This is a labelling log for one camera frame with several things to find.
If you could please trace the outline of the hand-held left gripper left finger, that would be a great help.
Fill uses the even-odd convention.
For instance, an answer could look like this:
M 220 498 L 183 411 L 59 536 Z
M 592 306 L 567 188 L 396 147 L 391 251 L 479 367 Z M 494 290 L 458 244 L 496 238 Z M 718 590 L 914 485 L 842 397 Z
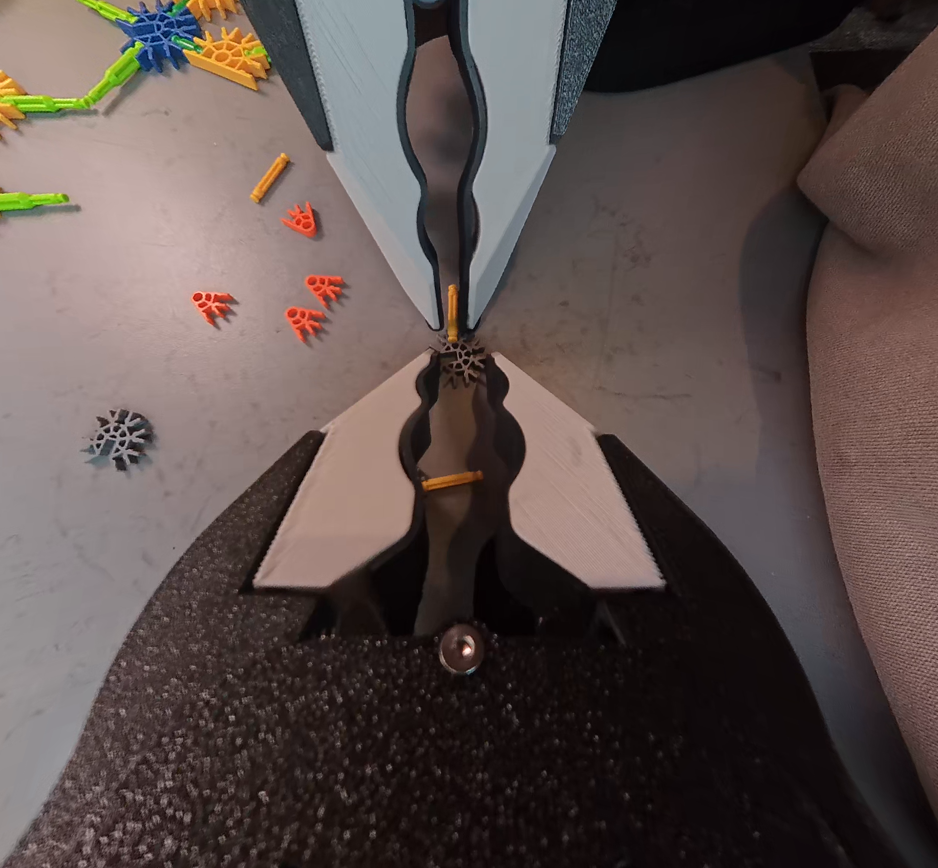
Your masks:
M 416 491 L 401 461 L 426 350 L 335 417 L 254 578 L 255 588 L 327 588 L 397 543 Z

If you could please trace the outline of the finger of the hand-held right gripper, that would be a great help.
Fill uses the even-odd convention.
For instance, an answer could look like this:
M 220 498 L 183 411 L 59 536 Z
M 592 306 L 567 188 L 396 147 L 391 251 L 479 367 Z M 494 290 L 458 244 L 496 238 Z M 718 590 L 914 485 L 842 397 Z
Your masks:
M 406 127 L 414 0 L 295 0 L 332 141 L 326 156 L 405 293 L 443 325 L 427 182 Z
M 459 185 L 459 317 L 479 324 L 551 161 L 568 0 L 457 0 L 474 133 Z

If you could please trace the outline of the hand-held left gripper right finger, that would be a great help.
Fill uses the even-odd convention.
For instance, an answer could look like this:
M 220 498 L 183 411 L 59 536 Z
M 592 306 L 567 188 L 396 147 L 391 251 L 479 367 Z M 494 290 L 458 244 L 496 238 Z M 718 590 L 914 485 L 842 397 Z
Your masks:
M 662 588 L 661 571 L 592 424 L 501 353 L 503 407 L 524 451 L 509 489 L 517 536 L 593 590 Z

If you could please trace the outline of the grey snowflake connector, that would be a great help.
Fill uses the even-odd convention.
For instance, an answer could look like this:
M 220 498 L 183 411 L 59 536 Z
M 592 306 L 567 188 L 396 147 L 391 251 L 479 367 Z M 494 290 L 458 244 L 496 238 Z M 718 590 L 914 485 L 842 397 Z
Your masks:
M 154 439 L 148 418 L 126 408 L 97 416 L 97 423 L 84 452 L 94 460 L 112 463 L 119 472 L 140 463 Z
M 455 389 L 458 385 L 472 386 L 484 372 L 486 349 L 479 338 L 458 339 L 450 342 L 438 337 L 437 350 L 441 364 L 441 384 Z

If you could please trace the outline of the blue yellow green toy model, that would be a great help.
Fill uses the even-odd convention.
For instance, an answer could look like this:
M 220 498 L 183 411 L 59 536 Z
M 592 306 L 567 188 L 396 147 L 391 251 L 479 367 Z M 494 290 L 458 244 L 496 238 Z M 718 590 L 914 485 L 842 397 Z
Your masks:
M 222 28 L 216 37 L 206 32 L 213 12 L 225 20 L 239 12 L 238 0 L 155 0 L 153 8 L 141 3 L 121 9 L 103 0 L 75 0 L 115 24 L 126 35 L 120 58 L 101 81 L 75 107 L 89 109 L 111 90 L 123 86 L 141 71 L 161 72 L 165 62 L 174 68 L 189 63 L 243 87 L 256 89 L 270 69 L 268 53 L 252 33 Z

